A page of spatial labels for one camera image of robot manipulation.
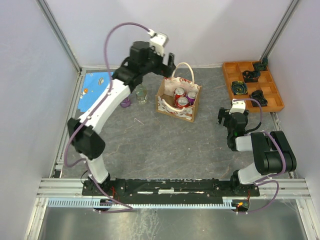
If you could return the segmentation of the red soda can back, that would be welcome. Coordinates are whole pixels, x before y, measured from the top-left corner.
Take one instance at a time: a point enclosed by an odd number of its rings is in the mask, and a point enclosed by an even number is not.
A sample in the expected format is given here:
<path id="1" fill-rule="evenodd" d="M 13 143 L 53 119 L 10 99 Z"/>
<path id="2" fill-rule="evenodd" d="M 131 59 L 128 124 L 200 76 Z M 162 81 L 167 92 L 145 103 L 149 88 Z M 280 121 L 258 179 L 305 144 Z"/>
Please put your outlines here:
<path id="1" fill-rule="evenodd" d="M 173 91 L 173 95 L 174 95 L 174 104 L 176 104 L 177 100 L 180 97 L 184 97 L 186 95 L 186 91 L 183 87 L 177 87 L 174 91 Z"/>

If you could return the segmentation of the red soda can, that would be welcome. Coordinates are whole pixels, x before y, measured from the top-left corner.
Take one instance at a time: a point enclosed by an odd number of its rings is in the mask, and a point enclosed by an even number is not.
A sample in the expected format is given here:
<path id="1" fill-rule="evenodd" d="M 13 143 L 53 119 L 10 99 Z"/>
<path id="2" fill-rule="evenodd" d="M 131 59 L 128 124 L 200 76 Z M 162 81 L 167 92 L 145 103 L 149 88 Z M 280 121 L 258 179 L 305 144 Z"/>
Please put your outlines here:
<path id="1" fill-rule="evenodd" d="M 180 97 L 177 101 L 175 106 L 178 109 L 183 109 L 183 108 L 187 108 L 190 106 L 188 99 L 185 96 Z"/>
<path id="2" fill-rule="evenodd" d="M 174 95 L 174 104 L 176 104 L 177 100 L 180 97 L 184 97 L 186 95 L 186 91 L 183 87 L 177 87 L 174 91 L 173 91 L 173 95 Z"/>

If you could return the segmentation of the red soda can front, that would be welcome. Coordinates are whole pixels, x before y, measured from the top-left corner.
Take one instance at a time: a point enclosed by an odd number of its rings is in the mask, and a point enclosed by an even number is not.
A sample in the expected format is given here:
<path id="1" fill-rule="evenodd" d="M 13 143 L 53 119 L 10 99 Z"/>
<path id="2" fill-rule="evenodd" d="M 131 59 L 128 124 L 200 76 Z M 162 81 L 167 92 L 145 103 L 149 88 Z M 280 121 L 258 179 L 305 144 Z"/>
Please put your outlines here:
<path id="1" fill-rule="evenodd" d="M 183 109 L 183 108 L 187 108 L 190 106 L 188 99 L 185 96 L 180 97 L 177 101 L 175 106 L 178 109 Z"/>

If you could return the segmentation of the green cap glass soda bottle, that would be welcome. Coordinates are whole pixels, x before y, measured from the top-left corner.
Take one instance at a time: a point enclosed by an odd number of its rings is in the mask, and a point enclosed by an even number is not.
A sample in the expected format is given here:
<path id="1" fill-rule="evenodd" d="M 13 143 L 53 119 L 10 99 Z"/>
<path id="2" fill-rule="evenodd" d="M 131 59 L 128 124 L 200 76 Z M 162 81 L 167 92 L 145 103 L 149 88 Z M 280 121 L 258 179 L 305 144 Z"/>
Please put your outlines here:
<path id="1" fill-rule="evenodd" d="M 136 99 L 139 104 L 145 104 L 148 100 L 147 88 L 140 84 L 135 88 Z"/>

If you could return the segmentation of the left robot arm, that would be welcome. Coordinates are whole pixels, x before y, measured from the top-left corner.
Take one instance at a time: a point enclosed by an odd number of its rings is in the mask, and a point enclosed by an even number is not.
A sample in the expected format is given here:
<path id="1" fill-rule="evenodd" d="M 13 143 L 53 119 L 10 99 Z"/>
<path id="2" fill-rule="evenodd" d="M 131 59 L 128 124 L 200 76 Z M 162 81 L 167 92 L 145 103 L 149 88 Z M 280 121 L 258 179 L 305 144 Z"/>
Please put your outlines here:
<path id="1" fill-rule="evenodd" d="M 130 47 L 129 56 L 121 63 L 111 77 L 109 85 L 94 104 L 79 118 L 70 118 L 67 122 L 68 145 L 72 145 L 80 154 L 91 179 L 93 189 L 99 195 L 106 195 L 111 189 L 110 174 L 105 167 L 103 151 L 106 143 L 100 132 L 110 115 L 134 89 L 141 85 L 143 77 L 149 73 L 170 77 L 175 70 L 175 55 L 164 56 L 146 41 L 135 41 Z"/>

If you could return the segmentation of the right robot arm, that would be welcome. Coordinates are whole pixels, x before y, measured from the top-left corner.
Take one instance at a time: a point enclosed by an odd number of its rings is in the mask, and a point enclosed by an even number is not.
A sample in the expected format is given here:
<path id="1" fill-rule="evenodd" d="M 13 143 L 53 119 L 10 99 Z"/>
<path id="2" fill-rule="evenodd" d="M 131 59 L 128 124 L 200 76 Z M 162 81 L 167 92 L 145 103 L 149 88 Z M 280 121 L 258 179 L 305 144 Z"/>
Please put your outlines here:
<path id="1" fill-rule="evenodd" d="M 221 107 L 218 124 L 227 129 L 227 146 L 233 152 L 252 152 L 253 163 L 236 170 L 230 177 L 228 188 L 236 196 L 257 190 L 255 184 L 293 172 L 297 168 L 296 156 L 283 131 L 252 132 L 246 130 L 249 111 L 232 112 Z"/>

